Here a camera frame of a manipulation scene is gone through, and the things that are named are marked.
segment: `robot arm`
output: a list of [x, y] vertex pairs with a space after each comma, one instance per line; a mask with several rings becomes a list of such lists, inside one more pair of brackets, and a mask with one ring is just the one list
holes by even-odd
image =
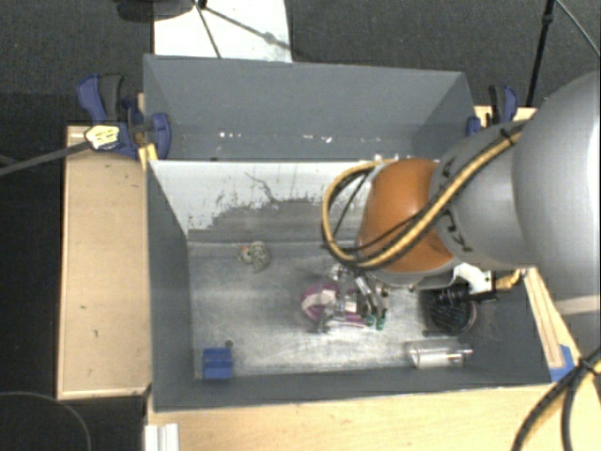
[[[326, 193], [332, 255], [396, 287], [440, 288], [457, 266], [537, 266], [583, 352], [599, 336], [599, 73], [554, 94], [529, 121], [491, 127], [422, 159], [364, 164]], [[356, 247], [329, 224], [341, 186], [372, 172]]]

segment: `black carpet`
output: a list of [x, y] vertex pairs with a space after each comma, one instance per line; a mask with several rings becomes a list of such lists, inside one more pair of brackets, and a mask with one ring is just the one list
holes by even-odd
[[[563, 1], [599, 46], [599, 0]], [[486, 103], [490, 84], [510, 85], [525, 101], [546, 0], [285, 2], [295, 60], [463, 70], [474, 101]], [[599, 67], [557, 7], [555, 15], [535, 105]], [[142, 90], [150, 18], [150, 5], [132, 0], [0, 0], [0, 155], [26, 159], [61, 148], [66, 126], [86, 119], [75, 86], [89, 73], [121, 73], [125, 92]], [[50, 163], [0, 179], [0, 392], [54, 393], [61, 169]], [[0, 443], [12, 439], [13, 449], [28, 449], [27, 443], [39, 449], [37, 432], [55, 436], [59, 444], [47, 448], [83, 449], [81, 442], [48, 435], [49, 423], [63, 418], [44, 416], [36, 406], [28, 397], [13, 397], [9, 405], [0, 400]], [[23, 409], [38, 413], [30, 420], [36, 426], [7, 418]], [[78, 403], [77, 409], [95, 450], [140, 448], [140, 399]], [[29, 441], [19, 441], [25, 435]]]

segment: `black wire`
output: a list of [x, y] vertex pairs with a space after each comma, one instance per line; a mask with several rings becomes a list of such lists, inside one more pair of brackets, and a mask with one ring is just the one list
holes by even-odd
[[[585, 362], [590, 363], [591, 365], [596, 365], [599, 361], [601, 361], [601, 348], [597, 348], [595, 352], [593, 352], [588, 358], [585, 359]], [[514, 443], [512, 445], [512, 451], [519, 451], [524, 443], [526, 442], [526, 438], [530, 433], [532, 426], [536, 421], [540, 418], [543, 412], [550, 406], [552, 402], [554, 402], [559, 395], [568, 387], [572, 386], [573, 382], [578, 376], [584, 376], [587, 372], [589, 372], [589, 368], [583, 364], [582, 361], [578, 364], [578, 366], [574, 367], [569, 373], [563, 376], [559, 381], [555, 383], [555, 385], [549, 389], [543, 397], [539, 399], [534, 408], [530, 411], [530, 414], [526, 416], [526, 419], [522, 423], [519, 431], [517, 432], [516, 437], [514, 438]], [[571, 411], [571, 404], [568, 406], [568, 411]], [[567, 423], [569, 423], [569, 414], [567, 415]]]
[[582, 24], [578, 21], [578, 19], [574, 16], [574, 14], [565, 6], [565, 4], [562, 2], [562, 0], [555, 0], [555, 1], [557, 2], [557, 5], [563, 10], [563, 13], [565, 13], [565, 15], [567, 15], [567, 17], [576, 26], [576, 28], [578, 29], [580, 34], [582, 34], [582, 37], [584, 37], [586, 39], [586, 41], [589, 43], [589, 45], [591, 45], [591, 48], [593, 48], [593, 51], [596, 53], [597, 57], [601, 58], [601, 53], [599, 52], [599, 49], [594, 44], [593, 39], [586, 32], [586, 30], [584, 29]]
[[12, 174], [13, 172], [17, 172], [19, 170], [27, 169], [29, 167], [34, 167], [35, 165], [39, 165], [41, 163], [47, 163], [55, 161], [57, 159], [63, 159], [64, 157], [68, 157], [69, 155], [76, 154], [78, 152], [82, 152], [84, 150], [89, 149], [89, 143], [87, 141], [84, 141], [80, 142], [79, 144], [75, 144], [74, 146], [61, 148], [60, 150], [56, 150], [54, 152], [34, 157], [33, 159], [29, 159], [28, 161], [13, 163], [6, 167], [0, 168], [0, 177], [7, 176], [8, 174]]
[[340, 226], [342, 225], [342, 221], [345, 219], [345, 216], [347, 215], [348, 208], [350, 207], [350, 204], [352, 204], [353, 200], [355, 199], [355, 197], [359, 193], [359, 190], [364, 185], [364, 183], [365, 183], [365, 181], [367, 180], [368, 177], [369, 177], [369, 174], [365, 174], [363, 176], [363, 179], [361, 179], [361, 182], [359, 182], [357, 184], [357, 187], [355, 187], [355, 190], [353, 191], [353, 193], [348, 198], [348, 201], [345, 204], [345, 208], [342, 209], [340, 217], [338, 218], [338, 222], [336, 223], [336, 227], [334, 228], [334, 231], [331, 234], [332, 237], [336, 237], [336, 234], [338, 233], [338, 230], [340, 229]]
[[592, 355], [591, 360], [580, 360], [579, 371], [574, 377], [563, 400], [562, 408], [562, 443], [564, 451], [572, 451], [572, 436], [570, 430], [570, 419], [572, 417], [572, 405], [574, 404], [574, 397], [578, 391], [578, 387], [584, 380], [587, 372], [592, 371], [594, 362], [601, 360], [601, 348], [597, 350], [596, 355]]

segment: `wooden board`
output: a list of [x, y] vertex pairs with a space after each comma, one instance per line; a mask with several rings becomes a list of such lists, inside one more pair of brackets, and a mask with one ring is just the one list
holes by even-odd
[[[69, 128], [68, 144], [84, 128]], [[68, 157], [57, 396], [128, 396], [150, 383], [140, 164], [91, 150]]]

